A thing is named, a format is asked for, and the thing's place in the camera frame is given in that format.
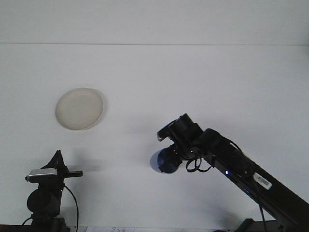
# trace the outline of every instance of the white backdrop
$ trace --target white backdrop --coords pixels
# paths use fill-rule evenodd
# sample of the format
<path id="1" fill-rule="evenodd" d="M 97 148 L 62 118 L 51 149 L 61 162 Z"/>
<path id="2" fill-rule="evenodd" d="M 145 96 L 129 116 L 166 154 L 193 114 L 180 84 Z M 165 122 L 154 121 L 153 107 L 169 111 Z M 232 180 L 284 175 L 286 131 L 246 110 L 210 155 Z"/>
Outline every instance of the white backdrop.
<path id="1" fill-rule="evenodd" d="M 103 118 L 84 131 L 55 117 L 59 98 L 76 87 L 97 89 L 105 102 Z M 84 171 L 66 180 L 81 225 L 212 229 L 259 220 L 258 205 L 215 169 L 150 168 L 151 155 L 170 144 L 156 132 L 183 113 L 308 202 L 308 88 L 308 46 L 2 44 L 0 223 L 30 216 L 37 186 L 24 177 L 57 149 L 70 170 Z M 66 191 L 61 215 L 75 224 Z"/>
<path id="2" fill-rule="evenodd" d="M 309 44 L 308 0 L 1 0 L 0 42 Z"/>

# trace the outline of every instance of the paper plate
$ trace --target paper plate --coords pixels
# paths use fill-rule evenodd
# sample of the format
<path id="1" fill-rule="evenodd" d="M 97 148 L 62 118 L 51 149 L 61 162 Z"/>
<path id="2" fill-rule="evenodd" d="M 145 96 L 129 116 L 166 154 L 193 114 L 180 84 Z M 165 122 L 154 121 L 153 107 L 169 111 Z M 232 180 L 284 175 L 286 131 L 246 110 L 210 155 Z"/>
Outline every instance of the paper plate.
<path id="1" fill-rule="evenodd" d="M 94 89 L 77 88 L 61 97 L 56 118 L 65 128 L 84 130 L 92 127 L 103 112 L 103 99 Z"/>

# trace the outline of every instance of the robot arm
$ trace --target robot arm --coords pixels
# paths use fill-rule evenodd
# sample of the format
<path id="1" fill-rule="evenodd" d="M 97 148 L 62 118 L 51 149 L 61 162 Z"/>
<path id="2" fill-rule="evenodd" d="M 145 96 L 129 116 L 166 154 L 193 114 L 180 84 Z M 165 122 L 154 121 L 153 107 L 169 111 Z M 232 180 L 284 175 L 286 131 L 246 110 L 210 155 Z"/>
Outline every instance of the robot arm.
<path id="1" fill-rule="evenodd" d="M 203 158 L 269 212 L 282 231 L 309 231 L 309 204 L 218 132 L 212 129 L 203 131 L 184 114 L 160 130 L 157 136 L 160 141 L 168 137 L 174 142 L 162 154 L 161 172 L 175 171 L 183 160 Z"/>

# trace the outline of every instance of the white plate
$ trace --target white plate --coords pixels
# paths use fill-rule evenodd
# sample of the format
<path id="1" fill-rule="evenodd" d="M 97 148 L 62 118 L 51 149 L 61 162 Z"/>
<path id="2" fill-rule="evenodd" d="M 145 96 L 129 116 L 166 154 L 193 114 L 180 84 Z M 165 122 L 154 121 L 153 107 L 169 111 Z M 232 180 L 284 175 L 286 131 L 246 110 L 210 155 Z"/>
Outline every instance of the white plate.
<path id="1" fill-rule="evenodd" d="M 93 126 L 103 112 L 103 99 L 90 88 L 76 88 L 59 100 L 56 118 L 65 128 L 84 130 Z"/>

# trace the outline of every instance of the white label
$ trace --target white label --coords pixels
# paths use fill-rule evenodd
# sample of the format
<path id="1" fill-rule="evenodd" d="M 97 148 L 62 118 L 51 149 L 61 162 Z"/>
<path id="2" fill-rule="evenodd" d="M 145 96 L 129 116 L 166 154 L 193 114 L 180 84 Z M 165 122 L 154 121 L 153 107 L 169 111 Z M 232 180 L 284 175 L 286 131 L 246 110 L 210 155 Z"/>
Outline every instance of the white label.
<path id="1" fill-rule="evenodd" d="M 253 174 L 253 179 L 259 183 L 261 186 L 269 190 L 272 186 L 272 184 L 266 180 L 264 177 L 262 177 L 259 173 L 254 173 Z"/>

